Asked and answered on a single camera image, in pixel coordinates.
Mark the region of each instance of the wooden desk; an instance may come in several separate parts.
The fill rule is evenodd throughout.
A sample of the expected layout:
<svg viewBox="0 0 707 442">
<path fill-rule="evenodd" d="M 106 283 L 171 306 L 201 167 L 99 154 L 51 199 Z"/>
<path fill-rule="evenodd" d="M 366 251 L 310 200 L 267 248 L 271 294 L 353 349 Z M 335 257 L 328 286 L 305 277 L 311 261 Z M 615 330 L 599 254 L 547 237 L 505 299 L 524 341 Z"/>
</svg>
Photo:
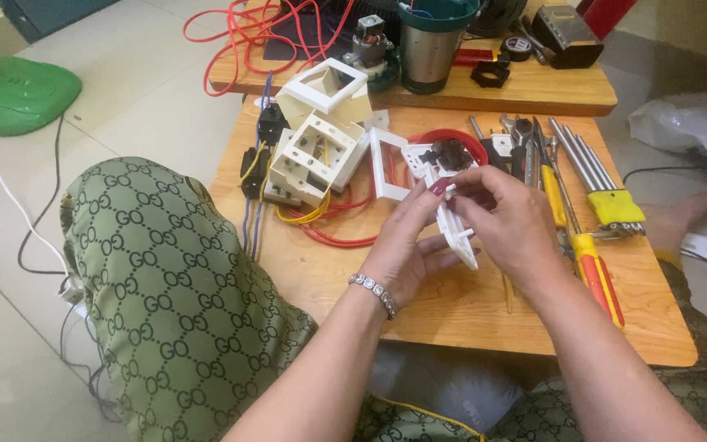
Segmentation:
<svg viewBox="0 0 707 442">
<path fill-rule="evenodd" d="M 250 0 L 247 8 L 257 8 L 265 3 L 266 0 Z M 543 4 L 565 4 L 565 0 L 529 0 L 525 14 L 533 17 Z M 250 23 L 250 20 L 241 20 L 241 26 L 247 23 Z M 248 33 L 254 35 L 256 30 L 250 30 Z M 500 42 L 501 38 L 473 40 L 464 43 L 463 47 L 496 50 Z M 239 47 L 239 78 L 231 92 L 260 95 L 266 83 L 266 76 L 251 72 L 244 66 L 244 45 Z M 263 47 L 254 46 L 250 60 L 257 68 L 268 70 L 285 63 L 262 58 Z M 272 77 L 273 94 L 296 74 L 300 64 L 296 63 L 294 67 Z M 222 90 L 231 83 L 235 73 L 233 53 L 229 51 L 211 68 L 209 80 L 212 88 Z M 398 82 L 390 89 L 372 94 L 371 97 L 374 102 L 382 105 L 580 116 L 608 115 L 618 103 L 615 91 L 598 63 L 588 69 L 559 71 L 540 65 L 533 57 L 523 63 L 511 64 L 511 75 L 502 89 L 482 89 L 471 79 L 471 68 L 461 66 L 452 67 L 446 88 L 437 94 L 415 95 Z"/>
<path fill-rule="evenodd" d="M 210 189 L 219 211 L 237 228 L 243 220 L 244 196 L 236 185 L 242 154 L 254 142 L 253 126 L 258 114 L 258 108 L 250 103 L 251 100 L 246 100 L 236 121 L 231 141 L 218 166 L 217 178 Z M 467 111 L 393 107 L 389 114 L 390 131 L 404 137 L 438 127 L 471 133 L 466 120 Z M 475 116 L 483 131 L 500 127 L 499 114 L 475 113 Z M 552 135 L 547 118 L 542 116 L 539 120 L 545 134 Z M 569 124 L 585 138 L 620 184 L 594 120 L 558 117 L 558 121 Z M 588 231 L 594 230 L 594 215 L 586 206 L 581 184 L 564 153 L 559 155 L 559 163 L 581 226 Z M 352 181 L 357 201 L 367 193 L 368 179 L 368 167 L 360 167 Z M 377 201 L 317 225 L 335 237 L 367 237 L 378 233 L 393 207 L 394 204 L 388 201 Z M 424 234 L 437 234 L 437 227 L 428 227 Z M 633 237 L 597 242 L 612 272 L 629 342 L 647 363 L 692 365 L 697 352 L 648 240 Z M 359 268 L 369 251 L 369 248 L 323 246 L 305 236 L 299 227 L 281 222 L 271 205 L 266 205 L 261 213 L 259 244 L 261 266 L 274 279 L 280 295 L 319 322 L 324 321 L 345 290 L 348 277 Z M 383 337 L 454 347 L 554 354 L 550 337 L 531 306 L 518 297 L 514 311 L 508 314 L 500 271 L 485 253 L 478 256 L 478 263 L 478 271 L 471 271 L 461 264 L 431 277 L 398 319 L 387 323 Z"/>
</svg>

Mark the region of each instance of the rhinestone bracelet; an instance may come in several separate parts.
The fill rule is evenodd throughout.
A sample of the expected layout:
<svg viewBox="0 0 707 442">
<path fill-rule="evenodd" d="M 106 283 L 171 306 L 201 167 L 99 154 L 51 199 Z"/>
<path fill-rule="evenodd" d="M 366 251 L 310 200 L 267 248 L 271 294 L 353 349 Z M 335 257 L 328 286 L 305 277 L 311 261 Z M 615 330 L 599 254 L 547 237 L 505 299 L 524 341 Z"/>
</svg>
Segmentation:
<svg viewBox="0 0 707 442">
<path fill-rule="evenodd" d="M 386 306 L 387 312 L 389 313 L 389 320 L 396 318 L 398 315 L 398 305 L 392 300 L 392 296 L 389 292 L 380 284 L 376 284 L 371 277 L 366 277 L 360 273 L 354 273 L 348 278 L 348 284 L 359 284 L 378 296 L 378 298 Z"/>
</svg>

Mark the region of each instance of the painted fingernail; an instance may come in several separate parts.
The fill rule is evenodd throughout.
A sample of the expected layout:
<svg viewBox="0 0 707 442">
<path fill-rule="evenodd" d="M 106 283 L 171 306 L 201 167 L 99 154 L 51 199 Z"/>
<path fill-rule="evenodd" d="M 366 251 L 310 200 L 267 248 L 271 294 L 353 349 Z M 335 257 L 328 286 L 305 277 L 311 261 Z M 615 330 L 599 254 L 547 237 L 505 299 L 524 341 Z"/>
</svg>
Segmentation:
<svg viewBox="0 0 707 442">
<path fill-rule="evenodd" d="M 428 189 L 435 196 L 441 196 L 446 193 L 446 186 L 449 185 L 449 178 L 441 177 Z"/>
</svg>

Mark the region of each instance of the woman's hand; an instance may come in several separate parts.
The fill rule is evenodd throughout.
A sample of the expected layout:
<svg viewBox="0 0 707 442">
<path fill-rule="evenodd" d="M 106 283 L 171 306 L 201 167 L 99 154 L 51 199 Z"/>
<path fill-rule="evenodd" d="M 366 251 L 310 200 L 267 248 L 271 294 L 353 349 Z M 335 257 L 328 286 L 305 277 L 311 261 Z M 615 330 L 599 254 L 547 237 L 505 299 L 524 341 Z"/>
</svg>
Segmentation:
<svg viewBox="0 0 707 442">
<path fill-rule="evenodd" d="M 359 269 L 386 288 L 399 308 L 413 300 L 427 275 L 460 262 L 454 252 L 437 253 L 448 248 L 444 235 L 417 242 L 424 227 L 435 222 L 435 211 L 448 185 L 448 178 L 437 180 L 429 189 L 423 180 L 419 181 L 383 222 L 376 243 Z"/>
<path fill-rule="evenodd" d="M 490 259 L 526 296 L 548 278 L 569 274 L 543 192 L 492 166 L 461 172 L 451 183 L 459 196 L 447 206 L 474 229 Z"/>
</svg>

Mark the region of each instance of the monogram pattern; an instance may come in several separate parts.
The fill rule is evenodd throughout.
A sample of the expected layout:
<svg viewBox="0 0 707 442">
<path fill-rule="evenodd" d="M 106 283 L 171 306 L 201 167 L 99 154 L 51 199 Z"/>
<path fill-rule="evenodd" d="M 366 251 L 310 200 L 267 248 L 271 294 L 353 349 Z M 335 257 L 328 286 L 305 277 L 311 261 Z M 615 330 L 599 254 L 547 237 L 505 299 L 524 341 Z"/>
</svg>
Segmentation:
<svg viewBox="0 0 707 442">
<path fill-rule="evenodd" d="M 137 440 L 220 440 L 317 329 L 245 256 L 235 227 L 193 178 L 143 158 L 104 161 L 69 186 L 60 219 L 119 411 Z M 700 361 L 656 373 L 707 429 L 707 318 L 691 306 L 682 273 L 663 266 Z M 488 437 L 582 440 L 560 377 L 520 399 Z M 484 436 L 366 397 L 354 438 Z"/>
</svg>

